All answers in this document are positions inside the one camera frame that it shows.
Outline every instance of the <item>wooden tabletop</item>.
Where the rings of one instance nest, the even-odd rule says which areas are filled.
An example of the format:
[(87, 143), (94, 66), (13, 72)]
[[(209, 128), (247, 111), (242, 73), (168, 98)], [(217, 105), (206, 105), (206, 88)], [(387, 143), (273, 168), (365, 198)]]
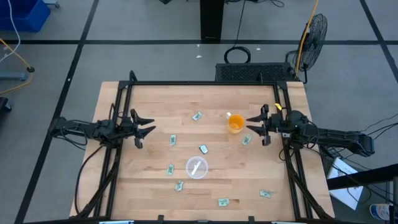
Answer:
[[(107, 119), (117, 86), (117, 82), (102, 84), (94, 121)], [(288, 83), (288, 88), (292, 109), (310, 118), (302, 83)], [(254, 216), (256, 221), (294, 220), (286, 166), (278, 158), (282, 149), (280, 134), (270, 133), (272, 144), (264, 147), (261, 138), (248, 128), (235, 135), (226, 129), (226, 112), (250, 118), (260, 114), (264, 103), (270, 105), (270, 113), (276, 113), (270, 86), (133, 86), (130, 109), (136, 109), (142, 118), (155, 119), (148, 126), (156, 128), (143, 140), (143, 149), (135, 147), (134, 138), (124, 140), (112, 219), (156, 220), (158, 215), (164, 215), (165, 220), (245, 221), (248, 216)], [(192, 116), (197, 111), (203, 117), (194, 121)], [(171, 134), (177, 135), (175, 146), (169, 145)], [(247, 134), (252, 140), (243, 146), (241, 141)], [(207, 145), (208, 154), (200, 152), (201, 144)], [(96, 148), (98, 142), (90, 141), (85, 158)], [(98, 188), (104, 152), (97, 153), (82, 172), (80, 209)], [(193, 156), (201, 156), (209, 164), (204, 179), (190, 179), (185, 172), (185, 165)], [(333, 216), (319, 155), (302, 150), (302, 160), (309, 191)], [(173, 176), (166, 173), (169, 164), (175, 166)], [(174, 187), (179, 180), (185, 183), (183, 190), (176, 192)], [(260, 197), (261, 189), (271, 191), (272, 197)], [(101, 214), (107, 198), (108, 193), (104, 195)], [(219, 198), (229, 198), (230, 204), (219, 207)]]

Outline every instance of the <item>orange cup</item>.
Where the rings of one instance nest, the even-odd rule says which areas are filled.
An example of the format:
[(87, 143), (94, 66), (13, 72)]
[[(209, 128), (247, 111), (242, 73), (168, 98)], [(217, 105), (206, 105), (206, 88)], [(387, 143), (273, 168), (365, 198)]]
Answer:
[(243, 130), (244, 118), (240, 114), (231, 114), (228, 112), (226, 114), (227, 119), (227, 129), (231, 134), (238, 134)]

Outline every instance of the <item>dollar bill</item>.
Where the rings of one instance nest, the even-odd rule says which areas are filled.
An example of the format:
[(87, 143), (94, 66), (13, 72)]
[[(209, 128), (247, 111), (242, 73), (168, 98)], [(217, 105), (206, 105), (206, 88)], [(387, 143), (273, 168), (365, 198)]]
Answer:
[(177, 141), (177, 136), (175, 134), (172, 134), (170, 136), (170, 145), (174, 146), (176, 141)]
[(173, 175), (174, 172), (174, 165), (170, 164), (169, 168), (167, 168), (167, 175)]
[(201, 113), (200, 111), (198, 111), (195, 115), (193, 115), (192, 119), (193, 119), (194, 121), (197, 121), (197, 120), (199, 120), (202, 116), (203, 116), (202, 113)]
[(174, 190), (181, 191), (183, 185), (184, 185), (184, 181), (179, 180), (178, 183), (175, 185)]
[(203, 154), (206, 154), (207, 152), (209, 152), (209, 149), (207, 148), (206, 145), (199, 146), (199, 149), (201, 150), (201, 153), (203, 153)]
[(271, 198), (271, 195), (272, 195), (272, 193), (268, 190), (264, 190), (264, 189), (260, 190), (261, 197)]
[(228, 198), (219, 198), (218, 199), (218, 206), (225, 207), (227, 205), (229, 205), (229, 199)]
[(251, 136), (250, 136), (250, 134), (248, 134), (244, 137), (242, 144), (245, 146), (245, 145), (249, 144), (250, 141), (251, 141)]

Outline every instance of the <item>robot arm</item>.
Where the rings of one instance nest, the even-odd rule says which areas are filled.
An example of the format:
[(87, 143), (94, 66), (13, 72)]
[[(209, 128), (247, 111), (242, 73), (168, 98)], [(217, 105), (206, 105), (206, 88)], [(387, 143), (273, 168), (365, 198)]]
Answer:
[(101, 145), (116, 147), (119, 140), (135, 136), (135, 145), (142, 149), (141, 139), (144, 139), (156, 126), (139, 129), (139, 125), (145, 125), (154, 122), (154, 119), (140, 118), (137, 112), (130, 111), (131, 118), (124, 117), (119, 125), (110, 119), (89, 123), (78, 120), (66, 120), (65, 118), (54, 119), (49, 128), (51, 137), (65, 137), (68, 134), (83, 136), (88, 139), (99, 141)]
[(269, 131), (271, 131), (282, 133), (288, 140), (288, 144), (296, 149), (301, 149), (308, 144), (318, 144), (325, 147), (345, 148), (364, 157), (374, 154), (373, 139), (364, 133), (318, 128), (304, 114), (295, 110), (291, 111), (285, 120), (279, 114), (272, 114), (268, 118), (268, 111), (268, 105), (264, 105), (259, 116), (247, 119), (252, 122), (263, 122), (261, 127), (247, 126), (258, 135), (264, 136), (263, 146), (271, 143), (269, 137)]

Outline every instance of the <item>blue object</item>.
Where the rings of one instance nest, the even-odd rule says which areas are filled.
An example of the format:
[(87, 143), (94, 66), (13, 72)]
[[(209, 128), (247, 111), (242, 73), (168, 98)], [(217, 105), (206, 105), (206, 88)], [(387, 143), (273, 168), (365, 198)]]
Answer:
[[(12, 19), (19, 31), (38, 32), (50, 15), (43, 0), (10, 0)], [(0, 30), (14, 30), (7, 0), (0, 0)]]

